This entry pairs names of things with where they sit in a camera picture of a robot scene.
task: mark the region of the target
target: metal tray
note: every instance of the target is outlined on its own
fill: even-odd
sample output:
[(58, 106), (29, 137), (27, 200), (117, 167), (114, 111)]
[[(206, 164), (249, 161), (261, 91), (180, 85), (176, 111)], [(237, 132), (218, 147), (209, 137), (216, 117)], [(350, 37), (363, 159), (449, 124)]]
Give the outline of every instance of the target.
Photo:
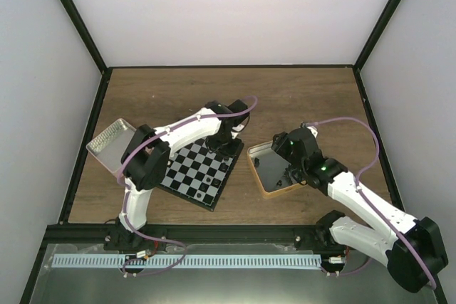
[(124, 119), (117, 119), (87, 144), (87, 150), (115, 177), (122, 166), (120, 158), (136, 129)]

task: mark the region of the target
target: purple cable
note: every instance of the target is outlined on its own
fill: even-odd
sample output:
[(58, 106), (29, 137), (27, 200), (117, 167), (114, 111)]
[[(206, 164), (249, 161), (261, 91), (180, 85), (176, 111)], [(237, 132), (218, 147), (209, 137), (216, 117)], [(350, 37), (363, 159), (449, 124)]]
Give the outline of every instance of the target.
[[(247, 108), (246, 110), (243, 110), (243, 111), (237, 112), (237, 113), (231, 113), (231, 114), (206, 114), (206, 115), (201, 115), (199, 118), (198, 117), (190, 117), (187, 120), (184, 120), (184, 121), (180, 122), (179, 124), (175, 125), (174, 127), (170, 127), (170, 132), (173, 132), (173, 131), (181, 128), (182, 126), (185, 126), (186, 124), (188, 124), (190, 122), (194, 122), (196, 120), (209, 119), (209, 118), (212, 118), (212, 117), (237, 117), (237, 116), (240, 116), (240, 115), (247, 114), (248, 112), (253, 110), (255, 108), (255, 106), (257, 105), (257, 103), (258, 103), (258, 98), (255, 95), (249, 95), (249, 96), (245, 97), (245, 99), (243, 99), (243, 100), (248, 100), (248, 99), (253, 99), (254, 103), (249, 108)], [(130, 155), (125, 159), (125, 161), (123, 162), (122, 166), (120, 167), (120, 169), (118, 171), (117, 183), (119, 183), (119, 185), (122, 185), (122, 186), (126, 187), (128, 190), (130, 190), (130, 185), (128, 185), (128, 184), (126, 184), (125, 182), (122, 181), (123, 171), (127, 167), (128, 163), (131, 161), (131, 159), (139, 151), (141, 151), (143, 148), (148, 146), (151, 142), (153, 142), (154, 140), (162, 137), (163, 135), (167, 135), (167, 134), (168, 134), (168, 132), (164, 131), (164, 132), (161, 132), (161, 133), (159, 133), (157, 135), (154, 135), (153, 137), (151, 137), (151, 138), (147, 139), (146, 141), (144, 141), (141, 145), (136, 147), (130, 153)], [(127, 226), (131, 229), (131, 231), (133, 233), (137, 234), (138, 236), (141, 236), (143, 239), (146, 239), (146, 240), (151, 240), (151, 241), (156, 241), (156, 242), (163, 242), (163, 243), (173, 243), (174, 245), (178, 245), (178, 246), (181, 246), (181, 247), (184, 248), (184, 253), (182, 254), (182, 256), (177, 261), (175, 261), (173, 264), (171, 264), (171, 265), (169, 265), (169, 266), (167, 266), (167, 267), (165, 267), (165, 268), (163, 268), (161, 270), (155, 271), (155, 272), (139, 273), (139, 274), (137, 274), (137, 276), (150, 276), (152, 274), (162, 273), (162, 272), (168, 271), (171, 268), (173, 268), (176, 265), (178, 265), (182, 260), (184, 260), (185, 256), (187, 255), (187, 246), (184, 243), (180, 242), (180, 241), (168, 240), (168, 239), (159, 239), (159, 238), (155, 238), (153, 236), (148, 236), (148, 235), (145, 235), (145, 234), (141, 233), (137, 229), (135, 229), (135, 227), (131, 224), (130, 220), (128, 219), (128, 215), (127, 215), (127, 203), (128, 203), (128, 198), (129, 197), (130, 197), (130, 192), (126, 192), (125, 197), (123, 199), (122, 212), (125, 214), (124, 215), (125, 223), (127, 224)], [(124, 275), (127, 275), (125, 267), (130, 262), (132, 262), (132, 261), (126, 261), (123, 264), (122, 270), (123, 270)]]
[[(148, 273), (138, 273), (136, 276), (151, 276), (153, 274), (159, 274), (159, 273), (162, 273), (162, 272), (165, 272), (165, 271), (168, 271), (170, 270), (171, 268), (175, 267), (177, 264), (179, 264), (182, 260), (184, 260), (185, 256), (187, 255), (187, 246), (180, 242), (180, 241), (176, 241), (176, 240), (169, 240), (169, 239), (160, 239), (160, 238), (154, 238), (153, 236), (148, 236), (148, 235), (145, 235), (143, 233), (141, 233), (140, 231), (138, 231), (137, 229), (135, 229), (135, 227), (133, 227), (133, 225), (131, 224), (130, 220), (128, 219), (128, 216), (127, 216), (127, 203), (128, 203), (128, 198), (130, 197), (130, 192), (127, 192), (125, 194), (125, 198), (123, 200), (123, 205), (122, 205), (122, 212), (125, 213), (125, 216), (124, 216), (124, 219), (125, 219), (125, 223), (127, 224), (127, 226), (137, 235), (141, 236), (142, 238), (146, 239), (146, 240), (151, 240), (151, 241), (156, 241), (156, 242), (164, 242), (164, 243), (173, 243), (174, 245), (178, 245), (178, 246), (181, 246), (184, 248), (184, 253), (182, 254), (182, 256), (177, 259), (177, 261), (175, 261), (174, 263), (172, 263), (171, 265), (169, 266), (166, 266), (165, 268), (162, 268), (161, 270), (158, 270), (158, 271), (154, 271), (154, 272), (148, 272)], [(129, 261), (126, 261), (123, 266), (122, 266), (122, 271), (123, 271), (123, 274), (124, 275), (127, 275), (127, 272), (125, 270), (125, 267), (133, 262), (134, 260), (140, 260), (140, 259), (130, 259)]]
[(323, 125), (323, 124), (327, 124), (329, 122), (334, 122), (334, 121), (342, 121), (342, 120), (350, 120), (350, 121), (355, 121), (359, 124), (362, 124), (362, 126), (364, 126), (365, 128), (368, 129), (368, 131), (372, 134), (372, 137), (374, 139), (374, 142), (375, 142), (375, 158), (373, 159), (372, 162), (370, 162), (370, 164), (364, 168), (362, 168), (361, 170), (358, 171), (358, 173), (356, 174), (355, 176), (355, 185), (356, 185), (356, 189), (358, 190), (358, 193), (360, 194), (360, 196), (363, 198), (363, 200), (369, 205), (369, 207), (374, 210), (374, 212), (382, 219), (384, 220), (384, 222), (386, 223), (386, 225), (388, 227), (390, 227), (390, 229), (392, 231), (394, 231), (394, 233), (398, 236), (398, 238), (404, 243), (405, 247), (407, 247), (407, 249), (412, 253), (413, 257), (415, 258), (415, 260), (418, 262), (418, 264), (420, 265), (420, 267), (422, 268), (423, 272), (425, 273), (425, 275), (427, 276), (427, 278), (429, 279), (430, 281), (430, 285), (431, 285), (431, 288), (433, 290), (435, 290), (437, 288), (437, 283), (435, 282), (435, 279), (434, 277), (432, 276), (431, 272), (429, 271), (429, 268), (426, 266), (425, 262), (421, 259), (420, 255), (418, 254), (418, 252), (413, 248), (413, 246), (410, 244), (410, 242), (408, 242), (408, 240), (405, 238), (405, 236), (399, 232), (399, 230), (396, 229), (396, 227), (394, 227), (394, 225), (390, 222), (390, 220), (388, 220), (386, 218), (385, 215), (383, 215), (381, 213), (380, 210), (378, 210), (378, 208), (370, 201), (370, 199), (363, 193), (363, 190), (361, 189), (361, 187), (359, 186), (359, 179), (362, 175), (362, 173), (368, 169), (370, 169), (374, 164), (375, 162), (377, 162), (378, 160), (378, 155), (380, 154), (380, 144), (378, 143), (378, 138), (377, 136), (375, 135), (374, 131), (372, 131), (372, 129), (369, 127), (369, 125), (367, 125), (366, 123), (364, 123), (363, 121), (359, 120), (359, 119), (356, 119), (355, 117), (335, 117), (333, 119), (327, 119), (327, 120), (323, 120), (323, 121), (319, 121), (319, 122), (311, 122), (309, 124), (306, 124), (306, 126), (319, 126), (319, 125)]

